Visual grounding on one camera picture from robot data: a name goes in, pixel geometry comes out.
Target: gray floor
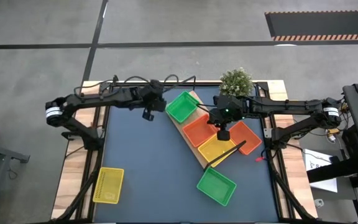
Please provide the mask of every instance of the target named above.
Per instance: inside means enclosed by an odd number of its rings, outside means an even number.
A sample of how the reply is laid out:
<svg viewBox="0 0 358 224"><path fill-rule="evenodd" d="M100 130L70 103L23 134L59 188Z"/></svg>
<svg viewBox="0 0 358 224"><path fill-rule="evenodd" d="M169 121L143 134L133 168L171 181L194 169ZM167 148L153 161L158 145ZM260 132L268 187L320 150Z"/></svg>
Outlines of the gray floor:
<svg viewBox="0 0 358 224"><path fill-rule="evenodd" d="M101 0L0 0L0 44L90 43ZM264 12L356 10L358 0L110 0L99 42L271 40ZM0 223L50 218L67 142L45 123L44 103L81 83L88 49L0 50L0 145L31 154L7 179L0 196ZM358 45L99 49L90 80L114 74L163 79L217 79L244 67L254 79L282 79L291 99L340 98L358 82ZM309 149L339 146L305 137ZM320 218L353 222L349 200L327 200Z"/></svg>

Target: desk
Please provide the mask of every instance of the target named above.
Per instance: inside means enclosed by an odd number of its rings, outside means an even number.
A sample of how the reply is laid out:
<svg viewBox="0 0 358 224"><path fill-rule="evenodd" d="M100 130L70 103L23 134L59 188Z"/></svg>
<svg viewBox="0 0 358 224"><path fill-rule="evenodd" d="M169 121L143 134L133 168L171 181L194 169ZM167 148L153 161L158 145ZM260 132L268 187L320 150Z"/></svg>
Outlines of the desk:
<svg viewBox="0 0 358 224"><path fill-rule="evenodd" d="M285 85L282 80L269 80L264 81L268 83L268 88L270 92L270 97L273 100L286 100L287 93L285 91ZM91 86L97 82L85 82L84 86ZM85 88L83 92L94 93L98 91L98 86L93 88ZM84 109L79 110L76 113L76 119L82 122L86 126L90 126L94 120L95 109ZM98 125L102 123L104 117L104 109L101 109ZM293 124L292 116L289 115L277 115L275 116L276 125L279 127L286 127ZM298 144L298 141L291 141L292 144ZM67 148L67 153L74 151L82 145L81 140L70 141ZM57 190L57 196L55 199L55 204L53 206L52 218L58 217L67 206L71 203L75 195L77 194L81 180L83 176L83 171L85 167L85 157L86 151L80 150L70 157L68 157L63 165L62 175L60 183ZM295 197L300 201L302 206L306 210L317 217L316 209L314 207L313 196L311 194L311 189L309 186L305 165L303 163L303 158L301 152L298 149L286 148L283 151L283 160L285 163L285 168L288 177L288 183L291 191L294 193ZM283 192L279 190L280 204L283 208L283 216L288 217L288 211L286 210L286 200ZM90 191L88 191L87 197L85 198L83 216L86 215L88 211L87 206L90 200Z"/></svg>

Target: green plant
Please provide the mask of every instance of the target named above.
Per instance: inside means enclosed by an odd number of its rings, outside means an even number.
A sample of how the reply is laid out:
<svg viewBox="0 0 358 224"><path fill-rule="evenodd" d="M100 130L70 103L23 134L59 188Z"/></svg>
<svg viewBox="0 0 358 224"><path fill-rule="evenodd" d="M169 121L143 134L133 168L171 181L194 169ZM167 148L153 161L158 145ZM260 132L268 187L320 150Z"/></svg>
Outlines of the green plant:
<svg viewBox="0 0 358 224"><path fill-rule="evenodd" d="M221 76L219 90L222 95L248 96L254 87L252 77L243 68L227 71Z"/></svg>

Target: yellow tray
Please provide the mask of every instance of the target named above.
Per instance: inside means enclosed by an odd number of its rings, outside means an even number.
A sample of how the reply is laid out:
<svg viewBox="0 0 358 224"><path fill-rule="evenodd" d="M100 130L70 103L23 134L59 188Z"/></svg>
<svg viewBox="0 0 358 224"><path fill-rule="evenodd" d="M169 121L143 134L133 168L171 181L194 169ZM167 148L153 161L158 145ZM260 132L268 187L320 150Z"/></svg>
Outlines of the yellow tray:
<svg viewBox="0 0 358 224"><path fill-rule="evenodd" d="M117 204L121 193L124 170L102 167L93 194L93 202Z"/></svg>
<svg viewBox="0 0 358 224"><path fill-rule="evenodd" d="M236 145L231 140L219 141L218 137L216 137L216 134L214 134L206 142L199 146L198 151L208 162L211 162L212 160L214 160L224 152L230 150L234 146ZM220 160L214 162L211 167L216 167L216 165L221 163L227 156L230 156L230 154L232 153L229 153L228 155L222 157Z"/></svg>

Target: paper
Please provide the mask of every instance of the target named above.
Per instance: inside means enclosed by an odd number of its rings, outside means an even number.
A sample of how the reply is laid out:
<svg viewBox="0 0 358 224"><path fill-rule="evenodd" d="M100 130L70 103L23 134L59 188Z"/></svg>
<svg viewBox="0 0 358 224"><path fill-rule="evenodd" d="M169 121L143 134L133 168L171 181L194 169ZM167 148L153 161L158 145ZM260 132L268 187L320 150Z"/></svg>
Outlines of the paper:
<svg viewBox="0 0 358 224"><path fill-rule="evenodd" d="M309 149L305 149L304 153L305 153L306 171L331 164L331 162L329 160L329 158L331 157L330 155L323 154L320 152L314 152ZM338 189L336 186L336 178L333 178L331 180L324 180L324 181L320 181L320 182L311 183L310 187L328 190L330 192L335 192L335 193L338 192Z"/></svg>

